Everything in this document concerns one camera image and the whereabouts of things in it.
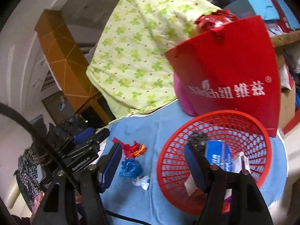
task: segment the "black cable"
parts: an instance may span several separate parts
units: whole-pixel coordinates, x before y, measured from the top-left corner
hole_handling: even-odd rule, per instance
[[[122,216],[120,214],[116,214],[116,213],[114,213],[112,211],[109,211],[109,210],[105,210],[105,211],[106,211],[107,215],[115,217],[115,218],[119,218],[119,219],[126,220],[126,221],[129,221],[129,222],[139,223],[139,224],[143,224],[143,225],[151,225],[150,223],[147,223],[147,222],[144,222],[144,221],[141,221],[141,220],[137,220],[137,219],[134,219],[134,218],[130,218],[130,217],[125,217],[125,216]]]
[[[50,156],[58,163],[61,169],[65,172],[66,176],[68,177],[74,188],[77,189],[78,192],[80,192],[77,180],[68,171],[66,164],[63,162],[60,156],[20,113],[0,102],[0,114],[14,120],[19,125],[21,125],[28,133],[30,133],[31,137],[33,139],[36,139],[46,149],[46,151],[48,151]]]

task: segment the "red mesh basket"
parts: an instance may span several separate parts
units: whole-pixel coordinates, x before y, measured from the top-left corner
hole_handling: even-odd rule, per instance
[[[266,129],[252,116],[238,111],[215,111],[198,116],[179,128],[166,142],[157,162],[157,180],[164,196],[178,209],[199,215],[205,195],[189,197],[184,182],[190,175],[183,149],[192,131],[206,133],[211,140],[224,140],[232,156],[244,152],[251,175],[261,187],[270,169],[272,148]],[[224,201],[223,212],[230,203]]]

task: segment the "white tissue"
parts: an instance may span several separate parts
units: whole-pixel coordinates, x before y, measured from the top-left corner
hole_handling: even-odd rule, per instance
[[[150,177],[145,176],[143,178],[137,177],[136,179],[132,180],[132,183],[134,186],[142,186],[143,190],[148,190],[149,189],[149,183]]]
[[[106,145],[106,142],[99,144],[98,158],[95,161],[93,161],[92,163],[90,163],[90,165],[97,164],[99,158],[101,157],[102,153],[104,152],[105,145]]]

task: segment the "green floral blanket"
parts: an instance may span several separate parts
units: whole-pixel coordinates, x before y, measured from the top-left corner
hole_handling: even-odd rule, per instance
[[[217,9],[205,0],[118,2],[86,72],[117,119],[176,99],[163,53],[194,36],[193,22]]]

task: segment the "red shopping bag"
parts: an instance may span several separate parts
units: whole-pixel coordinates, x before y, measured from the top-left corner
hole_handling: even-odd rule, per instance
[[[165,53],[199,115],[238,110],[275,137],[280,84],[275,52],[260,16],[193,37]]]

